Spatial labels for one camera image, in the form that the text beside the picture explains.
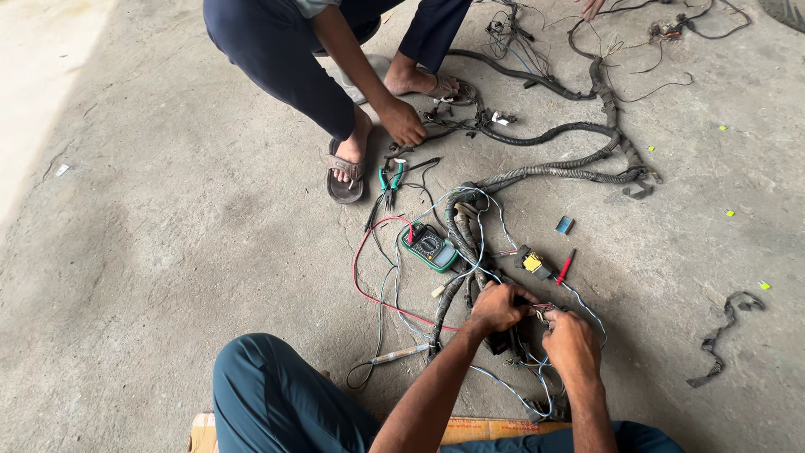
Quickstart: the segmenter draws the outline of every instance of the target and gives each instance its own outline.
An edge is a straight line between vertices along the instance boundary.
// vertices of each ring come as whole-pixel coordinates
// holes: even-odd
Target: dark pants
[[[351,28],[403,0],[344,0]],[[472,0],[422,0],[399,51],[435,72]],[[294,107],[339,141],[355,127],[352,100],[312,52],[322,48],[293,0],[204,0],[204,22],[216,46],[268,94]]]
[[[213,405],[221,453],[362,452],[380,429],[369,412],[269,334],[243,335],[221,350],[213,370]],[[621,452],[682,452],[655,428],[615,422],[613,429]],[[572,430],[457,443],[441,451],[573,451]]]

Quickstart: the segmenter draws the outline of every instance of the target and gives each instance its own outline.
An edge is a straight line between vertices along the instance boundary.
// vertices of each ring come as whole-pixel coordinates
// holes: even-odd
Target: red probe
[[[568,274],[568,268],[570,267],[571,261],[573,261],[573,257],[576,256],[576,249],[570,251],[570,255],[564,261],[564,266],[562,267],[562,272],[556,277],[556,286],[559,286],[564,281],[564,276]]]

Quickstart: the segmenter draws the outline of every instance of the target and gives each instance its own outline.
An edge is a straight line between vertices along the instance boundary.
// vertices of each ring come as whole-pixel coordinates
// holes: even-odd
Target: digital multimeter
[[[458,257],[456,248],[421,222],[414,222],[412,225],[414,242],[409,243],[408,235],[405,234],[400,238],[402,246],[438,273],[446,272]]]

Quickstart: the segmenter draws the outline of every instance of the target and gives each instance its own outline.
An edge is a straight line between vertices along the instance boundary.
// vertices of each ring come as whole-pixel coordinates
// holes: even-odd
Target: hand
[[[383,107],[375,111],[378,112],[380,121],[389,131],[391,138],[400,146],[420,144],[422,138],[427,135],[416,110],[406,102],[390,96]]]
[[[532,304],[539,304],[537,297],[520,285],[498,285],[490,281],[478,294],[469,321],[477,323],[486,334],[490,334],[503,332],[517,324],[523,316],[536,314],[534,307],[514,306],[514,296],[522,296]]]
[[[589,22],[593,20],[604,5],[604,2],[606,2],[606,0],[587,0],[587,3],[581,7],[581,14],[584,15],[584,13],[587,13],[584,15],[584,21]]]
[[[545,313],[550,330],[543,334],[543,348],[551,365],[562,376],[568,391],[601,379],[601,349],[590,325],[572,311]]]

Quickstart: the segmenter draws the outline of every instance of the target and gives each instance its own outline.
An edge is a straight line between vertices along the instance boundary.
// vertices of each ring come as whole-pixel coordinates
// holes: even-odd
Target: shirt sleeve
[[[341,0],[294,0],[294,2],[306,19],[311,19],[329,5],[341,5]]]

